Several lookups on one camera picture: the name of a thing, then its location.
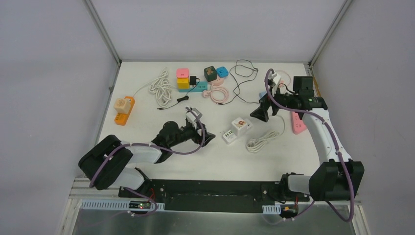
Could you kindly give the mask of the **white cube adapter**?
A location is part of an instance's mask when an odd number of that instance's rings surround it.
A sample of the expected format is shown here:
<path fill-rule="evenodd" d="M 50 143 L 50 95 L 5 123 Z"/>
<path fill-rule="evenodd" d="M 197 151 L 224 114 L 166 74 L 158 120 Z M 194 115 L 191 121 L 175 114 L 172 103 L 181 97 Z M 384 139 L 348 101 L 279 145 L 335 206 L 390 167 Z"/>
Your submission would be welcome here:
<path fill-rule="evenodd" d="M 238 117 L 231 122 L 229 130 L 224 132 L 222 139 L 227 145 L 232 144 L 245 135 L 252 127 L 253 123 L 250 119 Z"/>

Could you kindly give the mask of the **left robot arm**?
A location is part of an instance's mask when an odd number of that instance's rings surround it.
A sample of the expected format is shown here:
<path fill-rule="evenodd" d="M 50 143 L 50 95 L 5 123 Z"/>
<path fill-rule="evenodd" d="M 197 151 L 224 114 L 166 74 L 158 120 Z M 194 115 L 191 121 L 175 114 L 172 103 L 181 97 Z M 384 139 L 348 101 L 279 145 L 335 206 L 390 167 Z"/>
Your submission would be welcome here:
<path fill-rule="evenodd" d="M 137 169 L 128 170 L 128 164 L 161 164 L 175 154 L 172 147 L 191 140 L 202 148 L 215 137 L 204 124 L 187 120 L 185 126 L 179 127 L 176 122 L 168 121 L 149 144 L 129 144 L 108 135 L 81 157 L 78 166 L 90 179 L 92 188 L 128 187 L 137 198 L 143 198 L 149 193 L 146 178 Z"/>

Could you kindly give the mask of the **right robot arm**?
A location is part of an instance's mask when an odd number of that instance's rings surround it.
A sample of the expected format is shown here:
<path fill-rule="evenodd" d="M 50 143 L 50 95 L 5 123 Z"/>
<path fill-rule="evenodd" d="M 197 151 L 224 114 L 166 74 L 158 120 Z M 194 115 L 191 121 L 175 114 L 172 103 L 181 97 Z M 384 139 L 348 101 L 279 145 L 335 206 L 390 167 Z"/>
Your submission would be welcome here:
<path fill-rule="evenodd" d="M 316 148 L 320 166 L 311 175 L 287 173 L 284 184 L 278 186 L 278 195 L 285 201 L 298 193 L 316 201 L 350 201 L 355 199 L 365 168 L 347 153 L 331 124 L 328 106 L 322 97 L 314 95 L 311 76 L 294 77 L 292 92 L 281 93 L 274 77 L 264 80 L 266 94 L 259 107 L 250 116 L 263 122 L 269 120 L 268 110 L 275 116 L 281 109 L 295 112 L 307 127 Z"/>

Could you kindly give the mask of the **pink triangular power strip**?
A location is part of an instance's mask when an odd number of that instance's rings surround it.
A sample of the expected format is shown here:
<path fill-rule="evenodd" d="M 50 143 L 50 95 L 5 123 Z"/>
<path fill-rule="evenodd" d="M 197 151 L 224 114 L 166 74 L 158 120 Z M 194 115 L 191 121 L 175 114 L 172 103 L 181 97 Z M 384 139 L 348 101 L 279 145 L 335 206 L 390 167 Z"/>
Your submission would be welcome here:
<path fill-rule="evenodd" d="M 292 124 L 292 131 L 295 135 L 298 135 L 304 132 L 305 130 L 307 130 L 306 125 L 299 118 L 299 115 L 296 112 L 291 112 L 291 124 Z"/>

